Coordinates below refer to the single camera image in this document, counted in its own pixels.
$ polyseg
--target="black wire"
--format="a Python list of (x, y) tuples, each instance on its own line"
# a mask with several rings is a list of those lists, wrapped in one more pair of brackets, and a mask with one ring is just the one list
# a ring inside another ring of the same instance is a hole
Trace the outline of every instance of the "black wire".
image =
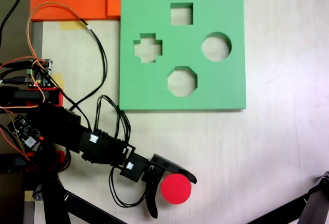
[(97, 100), (96, 118), (95, 118), (95, 125), (94, 125), (94, 134), (97, 134), (97, 130), (98, 130), (98, 124), (99, 124), (99, 118), (100, 118), (100, 110), (101, 110), (102, 99), (104, 99), (105, 101), (107, 101), (116, 110), (116, 112), (117, 112), (116, 131), (115, 131), (114, 138), (115, 139), (118, 138), (119, 128), (120, 128), (119, 122), (121, 121), (122, 126), (123, 126), (123, 130), (124, 130), (124, 140), (125, 140), (125, 142), (129, 143), (130, 133), (131, 133), (131, 126), (130, 126), (129, 119), (126, 116), (126, 114), (124, 113), (124, 111), (122, 111), (119, 108), (119, 106), (117, 106), (112, 101), (112, 99), (110, 97), (106, 96), (106, 95), (101, 95), (98, 98), (98, 100)]
[[(88, 23), (83, 20), (82, 18), (80, 19), (81, 22), (83, 22), (86, 26), (88, 26)], [(102, 57), (102, 65), (103, 65), (103, 77), (102, 77), (102, 82), (101, 84), (96, 88), (94, 89), (92, 92), (90, 92), (88, 95), (86, 95), (84, 98), (82, 98), (80, 101), (78, 101), (77, 103), (75, 103), (69, 110), (70, 111), (73, 111), (75, 108), (78, 107), (78, 105), (85, 101), (86, 99), (88, 99), (89, 97), (91, 97), (93, 94), (95, 94), (104, 84), (105, 80), (106, 80), (106, 77), (107, 77), (107, 57), (106, 57), (106, 54), (105, 54), (105, 51), (104, 51), (104, 48), (101, 44), (101, 42), (99, 41), (98, 37), (96, 36), (96, 34), (93, 32), (93, 30), (90, 29), (90, 32), (92, 33), (92, 35), (94, 36), (95, 40), (96, 40), (96, 43), (99, 47), (99, 50), (100, 50), (100, 53), (101, 53), (101, 57)]]
[[(71, 104), (73, 104), (73, 105), (76, 105), (76, 103), (71, 99), (71, 98), (69, 98), (65, 93), (64, 93), (64, 91), (61, 89), (61, 87), (58, 85), (58, 83), (56, 83), (56, 81), (47, 73), (47, 72), (45, 72), (45, 70), (44, 69), (42, 69), (42, 68), (40, 68), (40, 72), (44, 75), (44, 77), (45, 78), (47, 78), (48, 80), (50, 80), (55, 86), (56, 86), (56, 88), (59, 90), (59, 92), (60, 93), (62, 93), (62, 95), (71, 103)], [(84, 112), (80, 109), (80, 107), (79, 106), (77, 106), (76, 107), (79, 111), (80, 111), (80, 113), (83, 115), (83, 117), (86, 119), (86, 121), (87, 121), (87, 124), (88, 124), (88, 130), (90, 131), (90, 132), (92, 132), (93, 130), (92, 130), (92, 127), (91, 127), (91, 125), (90, 125), (90, 122), (89, 122), (89, 120), (88, 120), (88, 118), (87, 118), (87, 116), (84, 114)]]
[(111, 195), (113, 197), (114, 202), (122, 208), (133, 208), (133, 207), (136, 207), (136, 206), (140, 205), (145, 200), (146, 196), (150, 192), (150, 189), (146, 188), (143, 195), (135, 203), (125, 203), (125, 202), (121, 201), (119, 199), (116, 191), (115, 191), (115, 188), (114, 188), (114, 181), (113, 181), (114, 168), (115, 167), (112, 167), (111, 172), (110, 172), (109, 177), (108, 177), (108, 185), (109, 185), (109, 189), (111, 191)]
[(21, 69), (10, 69), (7, 71), (4, 71), (2, 73), (0, 73), (0, 79), (3, 79), (5, 76), (7, 76), (8, 74), (15, 72), (15, 71), (20, 71)]
[(13, 11), (15, 10), (15, 8), (17, 7), (17, 5), (19, 4), (20, 0), (16, 0), (15, 4), (13, 5), (13, 7), (10, 9), (10, 11), (8, 12), (8, 14), (6, 15), (6, 17), (4, 18), (4, 20), (1, 23), (0, 26), (0, 48), (1, 48), (1, 42), (2, 42), (2, 31), (4, 29), (5, 23), (7, 22), (8, 18), (10, 17), (10, 15), (13, 13)]

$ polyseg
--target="white table surface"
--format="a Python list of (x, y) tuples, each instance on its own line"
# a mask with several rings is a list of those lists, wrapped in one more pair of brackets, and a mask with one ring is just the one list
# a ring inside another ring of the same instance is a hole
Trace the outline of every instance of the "white table surface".
[[(111, 167), (74, 153), (70, 168), (60, 174), (63, 185), (131, 224), (245, 224), (306, 193), (329, 170), (328, 15), (329, 0), (245, 0), (246, 110), (127, 113), (138, 154), (160, 154), (197, 177), (186, 203), (166, 204), (158, 192), (157, 220), (145, 203), (122, 209), (109, 191)], [(109, 65), (106, 84), (80, 105), (93, 124), (98, 96), (118, 101), (120, 23), (90, 25)], [(53, 72), (63, 74), (73, 100), (100, 82), (99, 50), (84, 30), (44, 23), (42, 57), (54, 60)], [(113, 133), (114, 126), (115, 114), (104, 103), (100, 128)], [(118, 174), (119, 196), (138, 199), (144, 183)], [(44, 223), (41, 202), (35, 223)], [(85, 222), (72, 217), (72, 223)]]

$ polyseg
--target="yellow tape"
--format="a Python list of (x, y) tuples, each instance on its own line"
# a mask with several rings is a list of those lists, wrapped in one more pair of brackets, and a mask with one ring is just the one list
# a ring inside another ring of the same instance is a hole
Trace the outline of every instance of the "yellow tape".
[(52, 73), (51, 77), (58, 83), (61, 89), (64, 89), (64, 80), (63, 76), (60, 73)]
[(33, 191), (25, 191), (24, 193), (25, 193), (24, 194), (25, 195), (24, 200), (26, 202), (34, 202), (34, 198), (32, 197)]
[(61, 30), (87, 30), (86, 26), (79, 21), (60, 21)]

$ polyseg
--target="red sphere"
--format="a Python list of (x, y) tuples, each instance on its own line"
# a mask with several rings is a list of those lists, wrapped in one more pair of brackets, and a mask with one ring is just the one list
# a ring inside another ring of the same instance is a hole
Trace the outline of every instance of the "red sphere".
[(181, 204), (189, 199), (192, 184), (183, 174), (171, 174), (161, 184), (161, 192), (165, 200), (171, 204)]

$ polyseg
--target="white label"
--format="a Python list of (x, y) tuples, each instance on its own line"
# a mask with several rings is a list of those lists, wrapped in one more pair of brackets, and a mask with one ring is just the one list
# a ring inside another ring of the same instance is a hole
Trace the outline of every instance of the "white label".
[(26, 140), (24, 141), (24, 143), (25, 143), (27, 146), (29, 146), (29, 147), (31, 148), (32, 146), (35, 145), (36, 141), (35, 141), (34, 138), (29, 137), (28, 139), (26, 139)]
[(98, 137), (97, 136), (95, 136), (94, 134), (91, 134), (90, 135), (90, 138), (89, 138), (89, 141), (90, 142), (96, 143), (97, 140), (98, 140)]
[(131, 170), (131, 169), (133, 169), (133, 164), (131, 163), (131, 162), (128, 162), (128, 165), (127, 165), (127, 169), (129, 169), (129, 170)]

